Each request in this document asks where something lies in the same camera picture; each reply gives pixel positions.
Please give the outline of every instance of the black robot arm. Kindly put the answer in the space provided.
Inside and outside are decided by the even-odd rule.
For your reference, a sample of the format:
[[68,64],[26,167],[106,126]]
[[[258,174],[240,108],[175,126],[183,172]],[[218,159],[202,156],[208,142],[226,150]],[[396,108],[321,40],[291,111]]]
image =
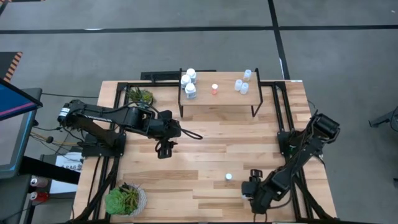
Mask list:
[[335,141],[339,132],[338,123],[324,114],[315,114],[303,131],[292,131],[282,140],[279,137],[280,147],[293,152],[293,156],[264,181],[261,170],[251,170],[249,181],[242,183],[242,194],[249,198],[252,213],[265,214],[272,200],[281,200],[296,173],[314,154],[322,153],[325,144]]
[[155,112],[136,106],[112,109],[72,100],[64,104],[58,122],[64,128],[89,133],[84,142],[79,142],[82,156],[122,156],[124,153],[126,135],[103,129],[93,120],[114,123],[125,131],[157,140],[155,150],[159,159],[172,156],[172,148],[177,143],[169,139],[180,137],[183,130],[180,123],[172,119],[171,111],[159,112],[156,117]]

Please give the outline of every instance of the concrete floor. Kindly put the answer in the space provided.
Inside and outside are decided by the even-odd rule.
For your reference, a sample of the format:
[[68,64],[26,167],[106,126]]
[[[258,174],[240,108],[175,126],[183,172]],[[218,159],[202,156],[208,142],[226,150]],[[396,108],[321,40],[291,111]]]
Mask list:
[[[398,24],[394,0],[275,0],[275,8],[280,26]],[[271,24],[266,0],[46,0],[8,4],[0,17],[0,30]],[[396,223],[397,133],[388,125],[371,129],[368,119],[397,106],[398,30],[283,31],[281,36],[291,79],[304,80],[308,99],[341,123],[337,142],[324,150],[338,216]],[[263,79],[282,78],[273,31],[18,34],[0,35],[0,43],[0,51],[24,53],[12,83],[47,93],[95,96],[103,80],[180,67],[259,67]],[[40,125],[56,126],[68,100],[43,96]],[[51,135],[65,138],[65,133]],[[33,141],[26,152],[36,158],[51,153]],[[67,220],[70,203],[37,207],[34,223]]]

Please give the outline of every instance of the green plant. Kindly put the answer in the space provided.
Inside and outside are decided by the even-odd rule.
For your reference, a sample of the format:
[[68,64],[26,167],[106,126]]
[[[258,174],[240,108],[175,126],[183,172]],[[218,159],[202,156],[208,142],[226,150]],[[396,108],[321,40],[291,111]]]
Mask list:
[[132,101],[143,101],[148,104],[152,104],[154,100],[153,93],[148,90],[140,90],[138,86],[136,89],[131,89],[128,96]]
[[138,207],[139,193],[124,183],[105,196],[105,210],[111,215],[129,215]]

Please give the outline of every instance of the wooden tabletop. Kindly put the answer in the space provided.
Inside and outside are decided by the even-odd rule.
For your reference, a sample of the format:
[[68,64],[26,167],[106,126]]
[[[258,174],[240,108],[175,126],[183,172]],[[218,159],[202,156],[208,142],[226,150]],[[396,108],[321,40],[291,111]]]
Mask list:
[[[243,79],[244,72],[197,72],[197,97],[188,100],[185,90],[181,90],[181,105],[259,105],[260,93],[257,84],[257,73],[252,72],[249,84],[249,91],[242,95],[235,91],[235,81]],[[217,84],[217,94],[211,94],[212,84]]]
[[[100,106],[113,107],[117,83],[103,82],[98,100]],[[295,127],[302,129],[311,116],[303,83],[286,81],[286,85]],[[203,140],[183,135],[176,139],[178,145],[173,149],[173,156],[160,160],[153,139],[128,133],[117,184],[141,184],[148,202],[138,217],[113,215],[111,222],[252,222],[249,202],[241,198],[241,182],[248,180],[250,169],[261,169],[266,177],[285,164],[276,138],[279,128],[271,88],[262,87],[264,102],[255,118],[249,107],[242,106],[189,106],[186,108],[190,110],[189,116],[180,118],[178,87],[144,89],[153,92],[154,106],[159,111],[171,110],[182,128],[201,134]],[[284,111],[281,94],[279,98]],[[283,116],[287,127],[285,113]],[[107,123],[98,123],[103,128],[109,127]],[[96,161],[96,157],[84,161],[74,203],[75,215],[86,207]],[[102,161],[99,164],[92,195],[98,188]],[[309,191],[327,213],[335,216],[323,165],[310,159],[304,171]],[[225,181],[226,173],[232,174],[233,179]],[[287,199],[288,196],[280,202],[272,202],[272,206]],[[103,218],[104,202],[101,206],[99,217]],[[291,203],[267,213],[268,221],[294,220]],[[264,215],[256,217],[258,222],[264,218]]]

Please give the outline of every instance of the computer screen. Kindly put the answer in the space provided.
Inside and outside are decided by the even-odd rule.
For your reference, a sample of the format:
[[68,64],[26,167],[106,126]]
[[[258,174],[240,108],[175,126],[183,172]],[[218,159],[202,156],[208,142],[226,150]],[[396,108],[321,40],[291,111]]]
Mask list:
[[0,121],[42,106],[39,100],[0,79]]

